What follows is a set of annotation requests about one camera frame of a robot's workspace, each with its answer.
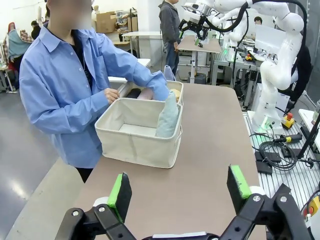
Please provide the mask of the person's right hand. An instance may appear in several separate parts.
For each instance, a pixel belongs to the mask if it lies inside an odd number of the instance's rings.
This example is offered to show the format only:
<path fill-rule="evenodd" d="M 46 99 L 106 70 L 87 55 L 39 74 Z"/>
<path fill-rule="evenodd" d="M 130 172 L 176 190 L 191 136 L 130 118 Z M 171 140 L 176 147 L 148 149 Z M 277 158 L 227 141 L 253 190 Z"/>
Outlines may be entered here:
<path fill-rule="evenodd" d="M 113 88 L 106 88 L 103 93 L 110 105 L 120 97 L 118 90 Z"/>

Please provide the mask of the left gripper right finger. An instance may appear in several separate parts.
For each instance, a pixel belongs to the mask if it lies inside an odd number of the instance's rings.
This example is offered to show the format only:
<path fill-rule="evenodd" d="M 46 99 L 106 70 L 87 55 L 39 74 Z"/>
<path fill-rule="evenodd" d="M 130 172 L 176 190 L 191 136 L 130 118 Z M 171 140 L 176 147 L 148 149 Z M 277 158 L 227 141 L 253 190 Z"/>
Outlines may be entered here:
<path fill-rule="evenodd" d="M 277 191 L 272 198 L 253 193 L 238 165 L 228 167 L 226 183 L 236 216 L 221 240 L 247 240 L 255 226 L 267 228 L 275 240 L 313 239 L 289 193 Z"/>

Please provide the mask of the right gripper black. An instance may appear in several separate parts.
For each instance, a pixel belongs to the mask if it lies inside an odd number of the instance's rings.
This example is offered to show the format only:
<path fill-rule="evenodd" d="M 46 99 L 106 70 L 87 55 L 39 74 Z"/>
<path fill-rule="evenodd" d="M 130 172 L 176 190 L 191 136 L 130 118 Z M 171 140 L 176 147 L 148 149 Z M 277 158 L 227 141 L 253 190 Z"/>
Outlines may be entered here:
<path fill-rule="evenodd" d="M 183 37 L 184 31 L 190 30 L 196 33 L 196 41 L 204 41 L 209 32 L 209 28 L 204 26 L 206 22 L 205 18 L 201 18 L 198 22 L 189 20 L 188 22 L 185 19 L 182 19 L 178 29 L 179 29 L 179 38 Z"/>

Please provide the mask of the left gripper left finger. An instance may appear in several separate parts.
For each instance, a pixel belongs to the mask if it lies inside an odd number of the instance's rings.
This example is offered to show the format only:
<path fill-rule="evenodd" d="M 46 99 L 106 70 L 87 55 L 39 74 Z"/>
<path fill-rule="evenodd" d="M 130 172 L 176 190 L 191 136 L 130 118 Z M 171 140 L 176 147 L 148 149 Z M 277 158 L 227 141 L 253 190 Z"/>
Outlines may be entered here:
<path fill-rule="evenodd" d="M 109 240 L 135 240 L 125 226 L 132 198 L 128 175 L 120 173 L 106 203 L 93 206 L 88 211 L 70 208 L 66 211 L 57 232 L 58 240 L 94 240 L 105 235 Z"/>

